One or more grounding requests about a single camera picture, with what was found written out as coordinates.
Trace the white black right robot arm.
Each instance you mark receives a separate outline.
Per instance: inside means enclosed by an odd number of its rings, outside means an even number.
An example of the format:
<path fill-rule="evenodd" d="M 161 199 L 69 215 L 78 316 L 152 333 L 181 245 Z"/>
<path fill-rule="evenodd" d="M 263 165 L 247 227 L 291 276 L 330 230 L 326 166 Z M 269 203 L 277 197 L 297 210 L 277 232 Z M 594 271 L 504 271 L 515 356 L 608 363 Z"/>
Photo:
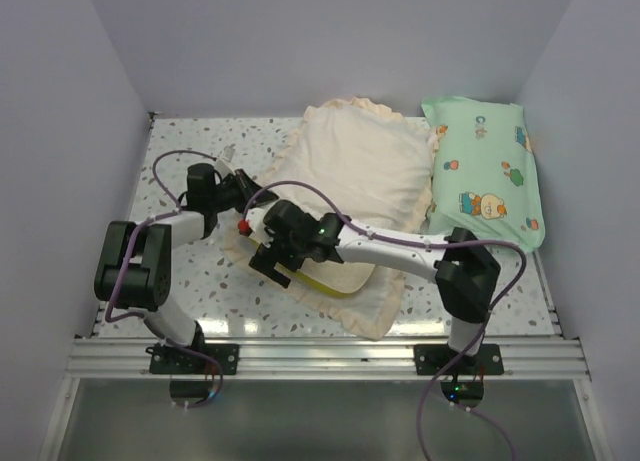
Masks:
<path fill-rule="evenodd" d="M 500 265 L 472 233 L 461 228 L 435 237 L 402 233 L 336 212 L 316 219 L 287 200 L 248 210 L 238 230 L 258 244 L 249 266 L 283 288 L 291 279 L 277 267 L 295 273 L 308 260 L 379 266 L 435 283 L 451 316 L 447 365 L 464 374 L 480 363 L 482 330 Z"/>

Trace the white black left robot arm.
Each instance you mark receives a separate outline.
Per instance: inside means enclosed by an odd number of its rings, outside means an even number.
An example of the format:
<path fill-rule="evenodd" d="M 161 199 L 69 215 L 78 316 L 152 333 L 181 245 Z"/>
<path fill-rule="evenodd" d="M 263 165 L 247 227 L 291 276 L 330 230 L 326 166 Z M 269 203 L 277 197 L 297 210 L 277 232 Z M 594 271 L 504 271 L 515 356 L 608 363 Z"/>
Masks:
<path fill-rule="evenodd" d="M 248 202 L 262 207 L 278 199 L 263 191 L 242 169 L 220 163 L 188 167 L 187 189 L 177 208 L 142 222 L 108 225 L 94 278 L 96 297 L 107 303 L 104 320 L 141 320 L 164 344 L 185 373 L 201 371 L 208 350 L 199 323 L 171 297 L 173 250 L 213 233 L 218 215 L 239 213 Z"/>

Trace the white pillowcase with cream ruffle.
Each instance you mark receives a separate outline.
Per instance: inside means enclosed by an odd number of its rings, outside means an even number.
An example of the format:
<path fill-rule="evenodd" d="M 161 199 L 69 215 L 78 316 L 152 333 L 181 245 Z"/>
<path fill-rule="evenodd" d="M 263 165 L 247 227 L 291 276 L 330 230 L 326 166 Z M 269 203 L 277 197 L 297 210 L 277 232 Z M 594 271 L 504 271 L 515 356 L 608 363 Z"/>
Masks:
<path fill-rule="evenodd" d="M 330 208 L 313 188 L 346 215 L 376 228 L 416 233 L 432 201 L 435 130 L 365 98 L 332 100 L 308 107 L 301 125 L 258 177 L 264 186 L 314 218 Z M 288 293 L 297 302 L 331 317 L 353 335 L 379 340 L 401 306 L 404 275 L 376 267 L 364 287 L 336 298 L 310 288 Z"/>

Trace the cream yellow dotted pillow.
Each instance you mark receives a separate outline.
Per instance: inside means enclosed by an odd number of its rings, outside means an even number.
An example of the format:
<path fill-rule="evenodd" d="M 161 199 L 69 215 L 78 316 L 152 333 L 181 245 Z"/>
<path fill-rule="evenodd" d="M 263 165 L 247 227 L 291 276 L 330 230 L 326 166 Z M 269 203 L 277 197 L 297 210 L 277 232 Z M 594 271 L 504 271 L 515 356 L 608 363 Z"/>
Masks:
<path fill-rule="evenodd" d="M 375 266 L 371 264 L 333 261 L 317 263 L 311 259 L 305 259 L 301 267 L 293 272 L 281 264 L 276 264 L 275 270 L 289 279 L 288 286 L 283 287 L 266 275 L 248 267 L 251 274 L 259 275 L 276 288 L 284 289 L 288 293 L 305 287 L 336 298 L 352 296 L 362 289 L 374 269 Z"/>

